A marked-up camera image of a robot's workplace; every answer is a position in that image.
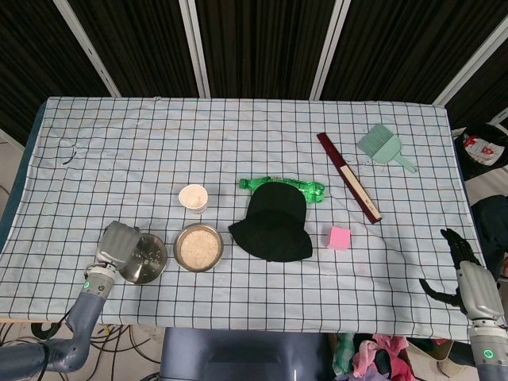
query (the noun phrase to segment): white cup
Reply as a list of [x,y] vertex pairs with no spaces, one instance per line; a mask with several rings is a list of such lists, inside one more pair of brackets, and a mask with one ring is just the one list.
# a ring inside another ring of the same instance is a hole
[[191,213],[201,214],[208,204],[208,192],[199,184],[187,185],[178,194],[178,200]]

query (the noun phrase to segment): green plastic bottle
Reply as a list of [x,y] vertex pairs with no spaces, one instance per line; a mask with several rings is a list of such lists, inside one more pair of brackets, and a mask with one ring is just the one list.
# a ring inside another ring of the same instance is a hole
[[325,186],[321,183],[316,183],[314,181],[299,181],[293,179],[281,179],[279,177],[262,177],[261,179],[240,179],[240,183],[238,184],[241,189],[252,189],[255,191],[261,185],[265,183],[284,183],[292,185],[295,188],[298,188],[303,195],[305,196],[305,200],[307,202],[321,202],[325,197]]

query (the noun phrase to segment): green indicator light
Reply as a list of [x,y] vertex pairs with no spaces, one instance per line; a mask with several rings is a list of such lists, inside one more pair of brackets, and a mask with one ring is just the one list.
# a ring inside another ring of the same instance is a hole
[[494,353],[490,350],[490,349],[485,349],[483,351],[483,354],[485,355],[486,358],[488,359],[491,359],[492,357],[494,357]]

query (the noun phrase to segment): green brush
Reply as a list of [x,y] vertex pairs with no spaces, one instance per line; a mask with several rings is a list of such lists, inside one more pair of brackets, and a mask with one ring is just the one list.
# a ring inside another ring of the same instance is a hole
[[398,136],[391,133],[384,125],[375,125],[358,142],[358,148],[377,163],[385,164],[395,160],[409,172],[417,171],[417,168],[400,154],[402,144]]

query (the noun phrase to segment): rice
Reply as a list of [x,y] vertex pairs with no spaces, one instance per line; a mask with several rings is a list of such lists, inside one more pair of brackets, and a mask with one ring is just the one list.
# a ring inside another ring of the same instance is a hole
[[210,266],[217,258],[218,252],[217,238],[205,230],[195,230],[187,234],[180,247],[182,261],[196,270]]

